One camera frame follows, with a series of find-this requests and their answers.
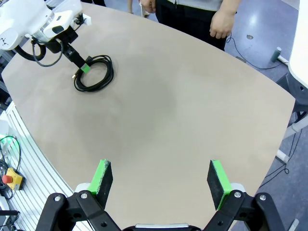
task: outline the screw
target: screw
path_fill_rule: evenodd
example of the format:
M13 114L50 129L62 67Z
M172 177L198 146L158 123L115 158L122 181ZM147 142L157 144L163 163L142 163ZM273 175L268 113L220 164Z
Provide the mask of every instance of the screw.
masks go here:
M265 195L261 195L261 196L260 196L260 200L261 200L261 201L265 201L265 200L266 200L266 196L265 196Z
M83 193L81 196L80 196L82 199L86 199L88 197L88 195L86 193Z
M55 200L55 201L60 201L60 200L61 200L61 197L60 197L60 196L56 196L56 197L54 198L54 200Z
M235 193L234 193L234 196L235 196L236 198L240 198L242 195L241 195L240 192L235 192Z

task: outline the person's hand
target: person's hand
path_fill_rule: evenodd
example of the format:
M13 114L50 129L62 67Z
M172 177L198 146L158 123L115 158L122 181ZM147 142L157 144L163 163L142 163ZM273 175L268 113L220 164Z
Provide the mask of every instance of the person's hand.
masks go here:
M156 12L156 0L140 0L141 5L144 7L144 9L149 13L155 13Z
M217 39L228 37L232 31L234 20L234 13L218 10L212 18L210 35Z

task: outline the gray shirt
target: gray shirt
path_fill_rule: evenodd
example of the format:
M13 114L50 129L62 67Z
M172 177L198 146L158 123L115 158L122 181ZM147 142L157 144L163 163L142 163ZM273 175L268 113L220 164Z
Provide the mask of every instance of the gray shirt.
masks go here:
M208 11L218 11L222 0L168 0L178 5L191 6Z

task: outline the black pants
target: black pants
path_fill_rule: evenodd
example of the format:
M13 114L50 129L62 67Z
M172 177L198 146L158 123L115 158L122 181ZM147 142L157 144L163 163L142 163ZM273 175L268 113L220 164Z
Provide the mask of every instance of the black pants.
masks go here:
M226 38L210 36L212 17L216 12L156 0L156 17L164 25L194 36L224 51Z
M86 3L92 3L92 0L81 0ZM93 3L100 6L106 6L104 0L93 0Z

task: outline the gray floor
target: gray floor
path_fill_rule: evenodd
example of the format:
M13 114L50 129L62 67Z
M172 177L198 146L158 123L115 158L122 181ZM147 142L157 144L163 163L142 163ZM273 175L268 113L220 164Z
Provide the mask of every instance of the gray floor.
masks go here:
M105 2L108 7L127 11L126 0L105 0ZM134 1L133 11L136 15L141 14L137 0ZM238 9L232 32L238 50L245 59L258 67L272 67L279 64L279 62L275 64L270 62L271 55L277 46L282 48L282 56L289 59L297 15L296 9L281 0L243 0ZM150 15L149 19L157 21L153 14ZM248 39L247 35L253 36L253 39ZM235 57L239 56L232 41L226 44L225 50ZM273 81L277 81L288 72L288 68L282 64L277 68L260 70L260 72ZM282 172L259 190L272 195L286 229L290 227L294 218L299 219L297 231L308 230L308 197L306 196L308 189L308 162L306 161L308 144L305 142L307 137L308 130L304 129L296 152L287 166L290 173L286 175ZM289 137L282 141L281 150L285 153L289 153L292 139L293 137ZM269 172L280 165L281 163L274 159ZM237 224L233 230L244 231L246 229L243 225Z

